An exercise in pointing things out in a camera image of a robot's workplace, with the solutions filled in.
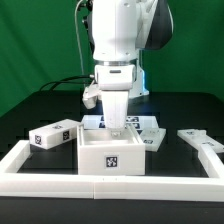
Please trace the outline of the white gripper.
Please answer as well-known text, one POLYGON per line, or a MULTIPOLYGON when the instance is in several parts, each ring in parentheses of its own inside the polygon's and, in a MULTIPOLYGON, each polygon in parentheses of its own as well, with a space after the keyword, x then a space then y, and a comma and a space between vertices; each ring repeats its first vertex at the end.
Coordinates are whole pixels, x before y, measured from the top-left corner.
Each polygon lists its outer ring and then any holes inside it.
POLYGON ((101 91, 103 115, 107 128, 124 128, 129 91, 133 87, 135 66, 95 66, 96 81, 101 91))

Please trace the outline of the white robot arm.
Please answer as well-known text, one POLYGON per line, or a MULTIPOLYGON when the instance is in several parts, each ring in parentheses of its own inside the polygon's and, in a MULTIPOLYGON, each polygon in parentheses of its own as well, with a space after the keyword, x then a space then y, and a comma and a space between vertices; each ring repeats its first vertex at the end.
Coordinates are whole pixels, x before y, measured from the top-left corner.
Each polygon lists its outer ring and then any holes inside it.
POLYGON ((172 34, 173 19, 167 0, 93 0, 95 79, 108 129, 119 131, 125 127, 138 51, 158 50, 172 34))

